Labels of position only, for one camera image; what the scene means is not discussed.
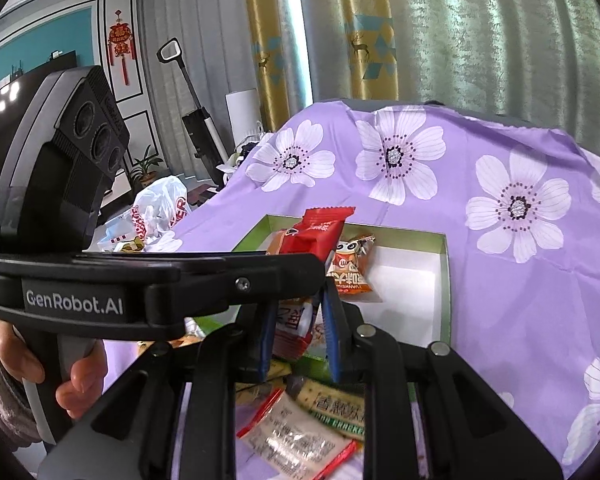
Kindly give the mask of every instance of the human hand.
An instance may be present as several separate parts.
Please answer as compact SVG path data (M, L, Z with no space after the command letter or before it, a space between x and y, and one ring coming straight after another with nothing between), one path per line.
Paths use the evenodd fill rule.
M0 361L9 375L19 382L26 379L40 384L45 380L42 364L15 335L13 326L1 320ZM71 379L56 390L58 404L71 418L80 418L101 396L106 375L107 355L102 341L97 341L91 354L74 363Z

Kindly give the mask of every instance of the hanging red decoration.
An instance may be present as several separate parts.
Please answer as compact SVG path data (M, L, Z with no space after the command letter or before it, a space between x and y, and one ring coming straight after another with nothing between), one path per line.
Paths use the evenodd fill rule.
M122 14L121 10L116 11L116 23L109 27L109 41L107 44L107 58L109 59L109 65L115 65L115 59L121 58L122 61L122 75L125 78L125 85L129 86L129 74L126 70L126 57L131 56L131 59L136 59L136 42L134 35L131 32L131 27L128 23L123 23L120 18Z

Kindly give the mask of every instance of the deer print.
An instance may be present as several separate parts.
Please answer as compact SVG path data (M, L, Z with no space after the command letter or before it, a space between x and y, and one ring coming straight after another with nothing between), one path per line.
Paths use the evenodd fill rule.
M267 63L269 62L270 57L271 57L271 54L267 54L266 52L263 52L262 54L260 54L258 68L261 68L264 73L267 73Z
M360 40L363 38L364 34L359 34L355 32L352 34L350 43L353 47L353 54L357 55L360 51L364 53L364 59L369 60L369 47L366 43L360 43Z

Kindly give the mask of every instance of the black television screen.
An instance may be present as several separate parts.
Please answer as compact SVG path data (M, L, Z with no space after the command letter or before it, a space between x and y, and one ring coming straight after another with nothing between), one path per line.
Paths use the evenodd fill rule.
M0 172L20 121L46 77L77 66L75 52L40 65L0 89Z

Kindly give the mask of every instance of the flower pot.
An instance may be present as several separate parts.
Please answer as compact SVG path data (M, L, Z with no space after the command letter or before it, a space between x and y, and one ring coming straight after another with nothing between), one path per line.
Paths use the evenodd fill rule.
M151 184L156 179L157 176L158 176L157 171L150 171L146 175L140 177L140 179L139 179L140 185L142 187L147 187L149 184Z

